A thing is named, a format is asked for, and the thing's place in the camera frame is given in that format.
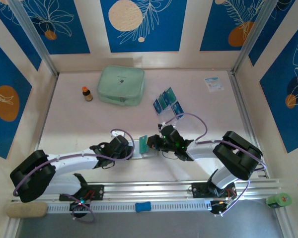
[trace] small glass bottle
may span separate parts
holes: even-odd
[[[90,93],[89,89],[87,87],[82,87],[83,95],[85,97],[86,101],[91,101],[93,99],[92,94]]]

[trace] orange circle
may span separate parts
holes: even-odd
[[[18,93],[10,86],[0,87],[0,118],[11,122],[16,119],[19,113],[20,102]]]
[[[236,26],[228,36],[228,43],[233,47],[244,45],[248,33],[252,29],[254,22],[247,21],[243,25]]]
[[[294,108],[296,106],[296,97],[293,94],[289,94],[286,97],[286,106],[288,108]]]
[[[44,35],[45,35],[46,38],[48,38],[51,41],[53,41],[57,38],[57,35],[55,34],[55,32],[50,31],[50,30],[47,30],[46,32],[44,32]]]

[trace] small package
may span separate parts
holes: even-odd
[[[144,86],[143,69],[109,65],[103,69],[97,92],[103,102],[137,106],[143,98]]]

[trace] purple cable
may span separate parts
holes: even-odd
[[[114,159],[114,158],[110,158],[110,157],[108,157],[108,156],[104,156],[104,155],[96,155],[96,154],[84,154],[84,156],[94,156],[94,157],[100,157],[100,158],[105,158],[105,159],[108,159],[108,160],[112,160],[112,161],[124,161],[124,160],[127,160],[127,159],[129,159],[130,157],[132,157],[132,155],[133,155],[133,152],[134,152],[134,150],[135,150],[135,142],[134,142],[134,139],[133,139],[133,137],[128,133],[128,132],[126,132],[125,130],[121,130],[121,129],[113,129],[113,130],[111,130],[110,131],[110,133],[111,132],[113,132],[113,131],[115,131],[115,130],[119,130],[119,131],[122,131],[122,132],[124,132],[124,133],[126,133],[130,138],[131,138],[131,141],[132,141],[132,143],[133,143],[133,149],[132,149],[132,151],[131,151],[131,153],[127,156],[127,157],[125,157],[125,158],[123,158],[123,159]],[[15,187],[15,189],[14,189],[14,191],[13,191],[13,196],[15,196],[15,197],[18,197],[18,190],[19,190],[19,188],[24,184],[24,182],[34,173],[34,172],[36,172],[37,170],[39,170],[40,168],[42,168],[42,167],[44,167],[44,166],[46,166],[46,165],[48,165],[48,164],[50,164],[50,163],[53,163],[53,162],[56,162],[56,161],[58,161],[58,160],[65,160],[65,159],[70,159],[70,158],[73,158],[73,157],[77,157],[77,156],[79,156],[79,155],[81,155],[81,153],[79,153],[79,154],[74,154],[74,155],[66,155],[66,156],[62,156],[62,157],[60,157],[59,159],[52,159],[52,160],[48,160],[48,161],[46,161],[46,162],[44,162],[44,163],[42,163],[42,164],[40,164],[38,167],[35,167],[32,171],[30,171],[20,182],[19,182],[19,184]]]
[[[95,215],[95,213],[94,213],[88,206],[86,206],[84,203],[81,203],[78,199],[74,198],[72,195],[69,195],[69,194],[66,194],[66,193],[63,193],[63,195],[65,195],[66,197],[68,197],[68,198],[74,200],[75,202],[81,204],[81,205],[82,205],[84,208],[86,208],[86,209],[91,213],[91,215],[93,216],[93,220],[91,220],[91,221],[84,221],[84,220],[82,220],[82,219],[78,219],[77,217],[74,216],[74,210],[75,210],[75,208],[74,208],[74,209],[72,210],[72,216],[73,216],[73,219],[74,219],[75,221],[78,221],[78,222],[81,222],[81,223],[84,223],[84,224],[92,224],[92,223],[94,223],[94,222],[96,221],[96,215]]]
[[[232,205],[230,205],[228,208],[226,208],[226,209],[221,213],[221,216],[223,216],[229,209],[231,209],[231,208],[235,205],[235,203],[237,203],[237,201],[244,195],[244,193],[245,193],[246,190],[248,189],[249,184],[250,184],[250,181],[248,180],[248,184],[247,184],[246,188],[244,189],[244,191],[238,196],[238,198],[237,198],[234,202],[232,202]]]
[[[258,163],[260,163],[263,166],[262,168],[256,169],[255,171],[261,171],[261,170],[265,170],[266,169],[266,165],[265,165],[265,163],[263,161],[261,161],[260,159],[258,159],[255,155],[252,155],[248,151],[244,150],[243,148],[241,148],[241,147],[239,147],[237,145],[234,145],[233,143],[231,143],[229,141],[215,140],[213,142],[211,140],[207,140],[207,141],[197,142],[198,145],[201,145],[201,144],[210,144],[210,143],[224,143],[224,144],[230,145],[230,146],[234,147],[235,149],[237,149],[237,150],[243,152],[244,154],[248,155],[249,157],[251,157],[252,159],[254,159],[255,161],[257,161]]]
[[[205,136],[208,133],[208,126],[206,125],[206,123],[200,117],[198,117],[197,115],[194,115],[192,113],[180,113],[180,114],[174,116],[173,118],[171,118],[170,120],[166,121],[166,124],[168,124],[173,119],[175,119],[175,118],[177,118],[178,116],[181,116],[181,115],[190,115],[190,116],[193,116],[193,117],[199,119],[203,123],[203,125],[205,127],[205,132],[204,132],[203,135],[200,135],[198,138],[196,138],[195,141],[197,141],[198,139],[201,139],[203,136]]]

